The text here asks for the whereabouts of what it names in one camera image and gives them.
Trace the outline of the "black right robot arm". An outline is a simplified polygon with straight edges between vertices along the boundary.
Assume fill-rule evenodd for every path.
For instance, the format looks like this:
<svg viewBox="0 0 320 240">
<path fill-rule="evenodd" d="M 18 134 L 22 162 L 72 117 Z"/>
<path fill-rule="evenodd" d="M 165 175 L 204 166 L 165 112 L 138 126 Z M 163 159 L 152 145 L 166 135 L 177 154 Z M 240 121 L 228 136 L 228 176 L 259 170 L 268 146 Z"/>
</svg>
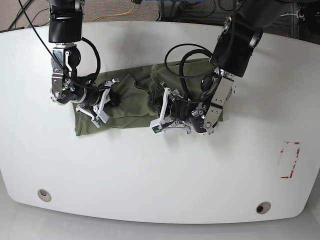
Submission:
<svg viewBox="0 0 320 240">
<path fill-rule="evenodd" d="M 104 111 L 106 105 L 117 106 L 120 98 L 112 90 L 118 78 L 96 84 L 101 70 L 101 58 L 95 45 L 82 36 L 83 0 L 50 0 L 49 2 L 48 41 L 55 44 L 52 49 L 51 98 L 65 105 L 72 102 L 75 110 L 90 117 L 99 128 L 106 124 L 109 116 Z M 77 67 L 81 62 L 81 53 L 76 43 L 87 43 L 96 57 L 95 72 L 78 76 Z"/>
</svg>

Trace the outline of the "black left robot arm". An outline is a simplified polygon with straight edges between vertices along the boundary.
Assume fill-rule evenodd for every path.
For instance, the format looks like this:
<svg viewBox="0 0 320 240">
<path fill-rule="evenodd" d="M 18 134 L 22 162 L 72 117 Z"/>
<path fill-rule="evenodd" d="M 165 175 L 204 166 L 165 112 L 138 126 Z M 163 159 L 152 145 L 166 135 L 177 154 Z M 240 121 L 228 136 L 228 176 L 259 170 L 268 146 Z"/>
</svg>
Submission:
<svg viewBox="0 0 320 240">
<path fill-rule="evenodd" d="M 264 28 L 270 26 L 286 9 L 290 0 L 244 0 L 232 2 L 232 13 L 225 20 L 213 52 L 197 45 L 187 52 L 179 63 L 176 76 L 180 79 L 183 95 L 164 87 L 159 118 L 149 127 L 156 135 L 169 130 L 182 130 L 188 134 L 212 134 L 223 116 L 225 102 L 232 94 L 233 77 L 243 77 L 254 49 L 259 44 Z M 212 69 L 201 73 L 201 95 L 190 93 L 184 73 L 187 59 L 201 54 L 209 58 Z"/>
</svg>

